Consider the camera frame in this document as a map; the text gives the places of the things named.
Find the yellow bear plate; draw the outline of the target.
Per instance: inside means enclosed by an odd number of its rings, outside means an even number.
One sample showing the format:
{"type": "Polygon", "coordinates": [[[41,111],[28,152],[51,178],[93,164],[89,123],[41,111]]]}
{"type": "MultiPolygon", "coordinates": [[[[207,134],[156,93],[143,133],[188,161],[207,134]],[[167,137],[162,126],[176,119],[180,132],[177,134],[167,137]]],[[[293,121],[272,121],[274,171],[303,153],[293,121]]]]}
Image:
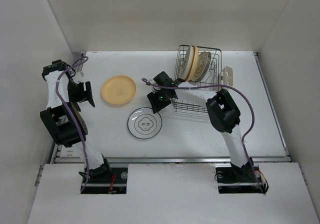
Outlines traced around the yellow bear plate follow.
{"type": "Polygon", "coordinates": [[[136,91],[136,83],[130,77],[118,75],[102,85],[101,96],[108,104],[124,105],[135,97],[136,91]]]}

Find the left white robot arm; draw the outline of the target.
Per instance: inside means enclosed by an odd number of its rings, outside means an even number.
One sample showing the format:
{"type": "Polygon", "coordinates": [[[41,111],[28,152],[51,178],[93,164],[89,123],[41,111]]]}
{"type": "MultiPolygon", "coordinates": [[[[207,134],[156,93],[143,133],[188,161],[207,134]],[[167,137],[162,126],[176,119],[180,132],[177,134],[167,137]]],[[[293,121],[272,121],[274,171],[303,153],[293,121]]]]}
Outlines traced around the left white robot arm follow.
{"type": "Polygon", "coordinates": [[[112,169],[103,154],[89,145],[86,138],[88,129],[79,107],[82,102],[95,106],[91,83],[73,80],[75,68],[87,60],[88,57],[83,56],[73,65],[68,65],[59,59],[43,68],[48,103],[40,112],[40,118],[56,144],[72,148],[79,154],[86,165],[86,171],[80,173],[85,181],[104,183],[111,179],[112,169]]]}

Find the green rim text plate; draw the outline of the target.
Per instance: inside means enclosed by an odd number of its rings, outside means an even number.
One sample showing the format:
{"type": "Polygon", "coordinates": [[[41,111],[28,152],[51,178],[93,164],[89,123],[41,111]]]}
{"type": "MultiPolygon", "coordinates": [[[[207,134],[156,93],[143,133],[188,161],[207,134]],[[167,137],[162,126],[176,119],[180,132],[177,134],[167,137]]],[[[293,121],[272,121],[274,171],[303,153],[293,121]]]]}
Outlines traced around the green rim text plate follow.
{"type": "Polygon", "coordinates": [[[210,63],[211,63],[211,53],[210,52],[207,52],[207,64],[206,64],[206,66],[205,66],[205,68],[204,68],[204,70],[203,70],[203,73],[201,74],[201,76],[196,80],[196,82],[200,82],[200,81],[202,81],[203,80],[203,78],[205,77],[205,75],[207,74],[207,71],[208,71],[208,69],[209,69],[209,67],[210,67],[210,63]]]}

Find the cream white plate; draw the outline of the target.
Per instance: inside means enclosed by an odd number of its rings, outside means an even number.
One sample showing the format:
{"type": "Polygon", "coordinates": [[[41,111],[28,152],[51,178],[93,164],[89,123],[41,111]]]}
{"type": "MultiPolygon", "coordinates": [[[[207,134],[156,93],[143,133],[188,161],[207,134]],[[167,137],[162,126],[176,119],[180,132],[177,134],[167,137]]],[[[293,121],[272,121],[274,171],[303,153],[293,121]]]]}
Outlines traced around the cream white plate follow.
{"type": "Polygon", "coordinates": [[[192,67],[193,59],[194,59],[194,53],[195,53],[194,46],[190,45],[187,49],[187,52],[183,58],[182,65],[180,67],[180,71],[178,75],[180,79],[186,80],[188,78],[191,67],[192,67]]]}

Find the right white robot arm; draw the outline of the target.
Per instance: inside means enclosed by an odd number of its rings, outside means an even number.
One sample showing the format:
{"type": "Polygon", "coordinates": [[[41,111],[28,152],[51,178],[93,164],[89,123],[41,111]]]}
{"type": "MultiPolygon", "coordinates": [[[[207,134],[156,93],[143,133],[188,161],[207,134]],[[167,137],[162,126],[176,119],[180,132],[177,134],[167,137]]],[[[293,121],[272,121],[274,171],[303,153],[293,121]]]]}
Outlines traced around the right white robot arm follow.
{"type": "Polygon", "coordinates": [[[228,88],[243,95],[227,85],[217,85],[219,91],[210,91],[210,86],[195,86],[180,78],[172,80],[164,71],[152,80],[142,81],[152,87],[147,95],[154,113],[171,104],[173,99],[188,101],[207,110],[211,125],[221,133],[230,156],[231,174],[237,182],[245,182],[255,177],[252,158],[249,157],[241,134],[241,112],[230,95],[228,88]]]}

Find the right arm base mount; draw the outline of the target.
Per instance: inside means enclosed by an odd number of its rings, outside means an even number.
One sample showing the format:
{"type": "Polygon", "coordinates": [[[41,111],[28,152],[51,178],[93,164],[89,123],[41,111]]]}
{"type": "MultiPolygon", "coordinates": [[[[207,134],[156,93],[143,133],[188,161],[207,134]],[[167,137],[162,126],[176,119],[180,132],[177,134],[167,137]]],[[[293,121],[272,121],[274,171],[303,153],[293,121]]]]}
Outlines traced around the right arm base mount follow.
{"type": "Polygon", "coordinates": [[[251,167],[243,176],[233,167],[217,166],[214,175],[219,194],[266,194],[269,184],[258,166],[251,167]]]}

